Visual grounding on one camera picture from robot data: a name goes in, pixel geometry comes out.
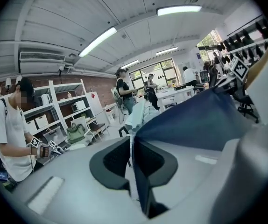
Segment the window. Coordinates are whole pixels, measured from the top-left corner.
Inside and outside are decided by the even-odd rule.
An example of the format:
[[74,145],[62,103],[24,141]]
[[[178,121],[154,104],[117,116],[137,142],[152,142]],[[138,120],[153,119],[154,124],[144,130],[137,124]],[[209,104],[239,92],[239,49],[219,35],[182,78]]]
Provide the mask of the window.
[[176,70],[171,59],[150,65],[148,67],[130,73],[133,86],[139,90],[138,95],[144,94],[142,86],[148,80],[150,73],[155,75],[153,82],[160,86],[165,86],[171,83],[173,80],[175,82],[178,80]]
[[[220,43],[220,37],[217,34],[215,30],[211,31],[199,44],[197,44],[197,47],[212,47],[216,46]],[[213,48],[207,48],[203,50],[199,50],[200,56],[202,60],[208,61],[208,60],[214,60],[213,52],[216,52],[217,55],[219,55],[219,52],[217,49]],[[224,55],[226,53],[226,50],[222,50],[221,54]]]

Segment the phone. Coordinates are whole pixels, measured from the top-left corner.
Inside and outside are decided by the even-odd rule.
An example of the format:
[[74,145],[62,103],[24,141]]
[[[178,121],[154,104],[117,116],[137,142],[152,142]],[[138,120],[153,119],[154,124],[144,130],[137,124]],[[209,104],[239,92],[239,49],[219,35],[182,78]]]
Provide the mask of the phone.
[[8,180],[7,172],[0,171],[0,181],[7,181],[7,180]]

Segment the man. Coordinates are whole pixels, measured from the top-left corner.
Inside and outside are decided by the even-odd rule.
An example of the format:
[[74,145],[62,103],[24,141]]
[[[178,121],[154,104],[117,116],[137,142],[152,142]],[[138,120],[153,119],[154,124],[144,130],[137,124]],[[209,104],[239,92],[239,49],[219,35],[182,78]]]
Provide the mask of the man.
[[116,89],[118,90],[118,93],[123,98],[124,106],[129,111],[129,115],[132,113],[133,106],[134,106],[134,100],[132,93],[137,93],[137,89],[130,90],[129,86],[124,82],[124,78],[126,77],[126,70],[119,68],[115,75],[117,77],[116,80]]
[[48,147],[39,146],[39,152],[34,147],[27,147],[33,136],[28,132],[24,114],[21,110],[27,102],[32,102],[35,90],[28,78],[22,78],[16,85],[13,94],[4,98],[5,106],[0,100],[0,159],[7,173],[16,181],[21,182],[42,164],[31,160],[32,155],[48,157]]
[[220,76],[223,77],[224,67],[223,67],[222,61],[220,57],[217,56],[216,52],[213,52],[213,56],[214,56],[214,62],[216,64],[216,69],[219,71]]
[[184,77],[184,82],[186,86],[195,87],[197,85],[197,80],[196,80],[197,71],[192,68],[188,68],[187,66],[183,67],[183,71],[184,71],[183,77]]

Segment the light blue garment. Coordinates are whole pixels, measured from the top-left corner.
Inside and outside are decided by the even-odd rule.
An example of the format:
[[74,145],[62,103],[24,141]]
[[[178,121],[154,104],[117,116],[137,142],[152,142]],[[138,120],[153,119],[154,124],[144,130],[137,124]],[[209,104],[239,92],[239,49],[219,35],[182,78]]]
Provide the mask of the light blue garment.
[[133,97],[125,98],[124,99],[124,106],[129,111],[129,115],[130,115],[132,113],[132,111],[133,111],[133,106],[134,106]]

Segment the black shorts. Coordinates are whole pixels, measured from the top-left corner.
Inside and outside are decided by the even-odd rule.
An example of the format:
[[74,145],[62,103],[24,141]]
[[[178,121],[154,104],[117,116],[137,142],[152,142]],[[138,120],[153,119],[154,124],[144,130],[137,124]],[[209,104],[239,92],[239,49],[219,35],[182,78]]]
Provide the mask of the black shorts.
[[192,80],[192,81],[186,83],[186,86],[193,86],[193,87],[195,87],[196,85],[197,85],[197,81],[196,80]]

